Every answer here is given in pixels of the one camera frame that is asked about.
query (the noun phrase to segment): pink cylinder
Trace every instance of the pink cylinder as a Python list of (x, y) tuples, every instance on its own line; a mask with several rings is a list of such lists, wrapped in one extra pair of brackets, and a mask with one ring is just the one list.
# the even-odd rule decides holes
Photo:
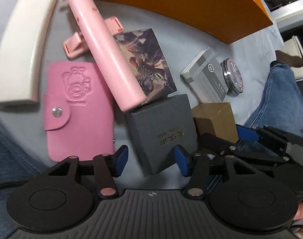
[(121, 111), (145, 101), (146, 96), (127, 64), (93, 0), (68, 0), (87, 45)]

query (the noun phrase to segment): black circular pad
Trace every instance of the black circular pad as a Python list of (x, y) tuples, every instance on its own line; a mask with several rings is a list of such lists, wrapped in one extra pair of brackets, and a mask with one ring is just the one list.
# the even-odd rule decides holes
[(210, 205), (224, 222), (263, 232), (290, 226), (298, 204), (294, 193), (272, 178), (239, 175), (211, 193)]
[(270, 207), (274, 201), (275, 196), (272, 192), (262, 188), (246, 188), (239, 192), (239, 201), (251, 208), (266, 208)]
[(29, 202), (32, 207), (38, 210), (54, 210), (66, 202), (66, 195), (62, 191), (46, 189), (34, 192)]
[(303, 167), (299, 164), (283, 164), (273, 172), (276, 181), (284, 184), (296, 195), (298, 202), (303, 200)]
[(83, 221), (94, 207), (91, 193), (73, 179), (36, 176), (16, 189), (7, 211), (18, 228), (51, 233)]

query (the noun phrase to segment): small brown box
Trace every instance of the small brown box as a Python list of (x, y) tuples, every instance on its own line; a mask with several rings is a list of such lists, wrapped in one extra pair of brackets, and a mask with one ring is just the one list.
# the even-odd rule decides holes
[(230, 103), (201, 103), (191, 111), (199, 135), (210, 133), (232, 143), (238, 141)]

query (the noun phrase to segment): orange cardboard box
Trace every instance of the orange cardboard box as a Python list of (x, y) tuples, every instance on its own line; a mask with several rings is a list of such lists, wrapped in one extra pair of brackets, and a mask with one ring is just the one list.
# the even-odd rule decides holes
[(179, 20), (230, 44), (272, 25), (261, 0), (104, 0)]

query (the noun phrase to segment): metal tin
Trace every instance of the metal tin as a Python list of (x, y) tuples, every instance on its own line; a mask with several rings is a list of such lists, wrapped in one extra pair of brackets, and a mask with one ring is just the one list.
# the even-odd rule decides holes
[(237, 65), (227, 58), (223, 61), (224, 80), (228, 88), (236, 95), (243, 92), (243, 80)]

